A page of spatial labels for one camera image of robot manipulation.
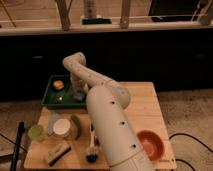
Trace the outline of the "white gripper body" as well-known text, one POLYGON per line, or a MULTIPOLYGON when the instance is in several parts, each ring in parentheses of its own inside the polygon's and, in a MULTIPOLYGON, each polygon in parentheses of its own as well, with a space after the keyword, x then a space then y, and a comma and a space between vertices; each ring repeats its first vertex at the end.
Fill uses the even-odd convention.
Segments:
POLYGON ((70 76, 70 81, 72 84, 72 89, 75 94, 81 92, 84 95, 88 93, 88 85, 85 81, 77 77, 76 75, 72 74, 70 76))

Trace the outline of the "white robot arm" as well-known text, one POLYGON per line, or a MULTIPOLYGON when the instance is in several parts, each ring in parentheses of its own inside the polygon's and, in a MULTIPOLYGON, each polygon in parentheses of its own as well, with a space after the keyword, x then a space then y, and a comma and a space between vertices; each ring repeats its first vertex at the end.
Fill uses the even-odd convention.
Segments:
POLYGON ((131 101, 128 89, 89 69, 81 52, 65 57, 63 66, 71 74, 74 91, 80 80, 90 86, 86 108, 110 171, 155 171, 125 113, 131 101))

